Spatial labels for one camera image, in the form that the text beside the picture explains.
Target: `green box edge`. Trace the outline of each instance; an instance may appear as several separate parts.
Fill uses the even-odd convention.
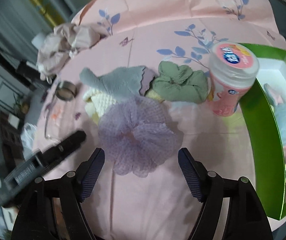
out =
[[[284,49],[249,43],[241,45],[250,49],[256,57],[278,59],[286,63]],[[273,111],[257,80],[240,100],[240,106],[251,139],[257,194],[267,216],[281,220],[286,216],[283,149]],[[259,115],[264,118],[257,120],[256,116]]]

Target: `floral tablecloth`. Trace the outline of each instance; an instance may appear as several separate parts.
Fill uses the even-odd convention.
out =
[[[77,84],[73,122],[85,130],[87,140],[45,176],[55,179],[75,170],[100,147],[98,127],[84,110],[79,80],[84,67],[103,75],[120,66],[145,65],[155,70],[162,60],[208,74],[209,49],[219,41],[258,43],[286,49],[278,34],[268,0],[95,0],[81,10],[73,22],[90,24],[109,35],[92,49],[79,53],[59,74],[60,80]],[[51,101],[54,84],[38,120],[34,148],[52,141],[44,138],[44,110]],[[255,186],[255,169],[248,130],[238,108],[231,117],[215,116],[207,104],[164,102],[194,159],[224,178],[248,177]],[[177,162],[177,156],[158,166],[147,178],[130,173],[118,176],[105,162],[93,193],[83,204],[93,232],[106,239],[187,239],[201,204],[193,198]],[[228,200],[214,239],[225,226]],[[272,230],[286,221],[270,219]]]

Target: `curtain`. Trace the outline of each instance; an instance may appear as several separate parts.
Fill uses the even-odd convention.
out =
[[[3,57],[17,68],[21,59],[36,63],[37,49],[31,40],[40,32],[70,21],[91,0],[0,0],[0,48]]]

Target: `purple scrunchie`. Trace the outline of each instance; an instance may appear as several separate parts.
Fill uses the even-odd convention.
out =
[[[166,123],[168,114],[157,101],[135,97],[111,106],[99,121],[99,138],[106,158],[118,175],[133,172],[145,178],[177,152],[178,136]]]

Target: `roll of tape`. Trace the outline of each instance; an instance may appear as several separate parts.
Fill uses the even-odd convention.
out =
[[[63,101],[71,101],[76,97],[76,85],[69,81],[61,81],[56,88],[55,95]]]

